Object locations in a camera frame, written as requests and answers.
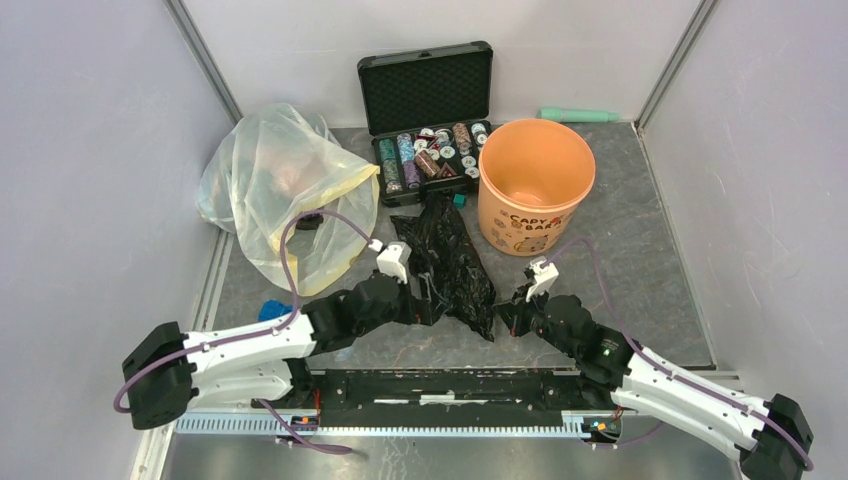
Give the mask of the black plastic trash bag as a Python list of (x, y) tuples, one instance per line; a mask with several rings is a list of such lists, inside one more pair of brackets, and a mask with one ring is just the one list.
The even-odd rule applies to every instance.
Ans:
[(455, 318), (492, 342), (495, 286), (452, 199), (429, 197), (419, 215), (392, 215), (390, 221), (397, 238), (411, 248), (413, 277), (430, 273), (437, 290), (453, 302), (442, 317)]

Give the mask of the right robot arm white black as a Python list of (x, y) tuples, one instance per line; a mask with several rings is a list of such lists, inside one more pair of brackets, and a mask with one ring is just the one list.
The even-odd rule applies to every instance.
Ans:
[(799, 479), (812, 468), (812, 429), (785, 395), (763, 399), (676, 366), (596, 322), (574, 295), (519, 289), (494, 311), (512, 335), (535, 334), (572, 358), (578, 396), (591, 408), (612, 403), (649, 415), (737, 462), (748, 479)]

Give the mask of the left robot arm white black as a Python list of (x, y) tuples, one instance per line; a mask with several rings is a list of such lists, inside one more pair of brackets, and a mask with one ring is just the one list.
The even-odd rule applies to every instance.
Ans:
[(171, 423), (204, 402), (283, 400), (306, 405), (314, 394), (306, 358), (341, 350), (390, 323), (430, 326), (442, 295), (428, 275), (421, 292), (374, 272), (339, 290), (265, 322), (207, 332), (184, 332), (176, 322), (154, 327), (124, 359), (124, 383), (113, 400), (137, 430)]

